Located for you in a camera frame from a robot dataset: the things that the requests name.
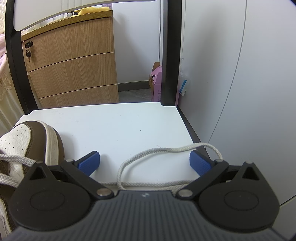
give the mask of wooden drawer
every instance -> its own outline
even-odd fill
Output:
[[[103,53],[52,64],[30,72],[38,98],[117,84],[115,54]]]
[[[30,47],[30,62],[25,43]],[[40,34],[22,43],[27,71],[83,56],[114,52],[112,18],[74,23]]]
[[[106,85],[71,91],[48,96],[39,100],[45,109],[91,104],[112,104],[119,102],[117,85]]]

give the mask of white logo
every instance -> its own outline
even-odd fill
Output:
[[[145,192],[145,193],[142,194],[141,196],[142,196],[142,197],[148,197],[148,196],[150,196],[150,194]]]

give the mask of tile floor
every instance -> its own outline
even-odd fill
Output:
[[[150,102],[151,101],[151,90],[132,90],[132,91],[120,91],[119,103],[132,103],[132,102]]]

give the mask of brown and white sneaker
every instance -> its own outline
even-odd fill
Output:
[[[65,157],[59,134],[42,121],[23,122],[3,135],[0,138],[0,154],[28,157],[44,161],[48,166],[58,165]],[[16,228],[8,212],[8,202],[17,184],[3,180],[7,175],[20,183],[28,169],[19,162],[0,161],[0,240]]]

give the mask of cabinet top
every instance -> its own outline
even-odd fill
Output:
[[[60,21],[50,23],[48,25],[45,25],[41,28],[38,28],[36,30],[33,30],[32,32],[29,32],[29,33],[23,35],[22,41],[26,41],[26,40],[33,38],[39,34],[43,34],[43,33],[48,32],[50,30],[60,28],[60,27],[63,27],[63,26],[69,25],[69,24],[79,23],[79,22],[97,19],[97,18],[108,18],[108,17],[112,17],[112,16],[113,16],[113,11],[109,10],[109,11],[102,11],[102,12],[87,13],[87,14],[78,15],[78,16],[75,16],[72,18],[64,18]]]

